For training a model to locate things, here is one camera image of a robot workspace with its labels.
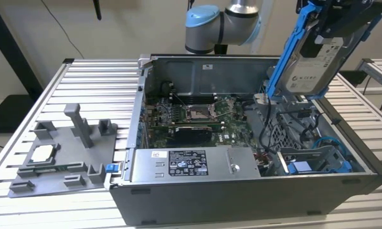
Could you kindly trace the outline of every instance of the gray case panel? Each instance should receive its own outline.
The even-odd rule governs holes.
[[[127,225],[257,220],[327,214],[376,175],[120,186],[110,190]]]

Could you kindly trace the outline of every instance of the blue cable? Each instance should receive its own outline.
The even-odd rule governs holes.
[[[333,142],[335,142],[335,143],[338,144],[338,146],[341,147],[341,150],[342,150],[342,153],[343,153],[342,156],[346,157],[346,149],[345,149],[345,147],[343,147],[343,145],[342,145],[342,143],[341,143],[341,141],[339,141],[337,138],[333,138],[333,137],[322,137],[322,138],[319,138],[319,139],[314,142],[314,144],[313,144],[313,149],[317,148],[318,143],[319,143],[321,141],[323,141],[323,140],[331,140]]]

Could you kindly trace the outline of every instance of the slotted aluminum surface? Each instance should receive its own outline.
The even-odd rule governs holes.
[[[123,160],[136,77],[136,61],[85,60],[75,61],[72,65],[63,65],[0,154],[0,229],[13,227],[41,229],[47,226],[51,228],[126,227],[111,195],[103,189],[16,199],[7,198],[7,194],[11,180],[16,177],[17,167],[23,164],[35,138],[29,130],[37,120],[55,120],[55,126],[71,125],[61,113],[67,103],[81,103],[81,115],[89,119],[89,123],[110,117],[119,124],[114,160]],[[326,97],[382,161],[382,113],[339,75],[330,84]],[[382,186],[369,195],[351,197],[326,216],[168,226],[167,228],[382,228]]]
[[[382,85],[382,59],[362,59],[357,69],[365,71]]]

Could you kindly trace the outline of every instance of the circuit board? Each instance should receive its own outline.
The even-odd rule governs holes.
[[[152,148],[178,147],[251,147],[257,148],[253,132],[246,122],[242,102],[230,96],[218,96],[212,104],[171,104],[162,99],[148,106],[148,139]],[[210,130],[204,142],[174,144],[179,128]]]

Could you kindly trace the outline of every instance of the motherboard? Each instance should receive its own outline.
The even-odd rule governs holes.
[[[160,98],[147,106],[152,148],[233,146],[257,148],[237,96]]]

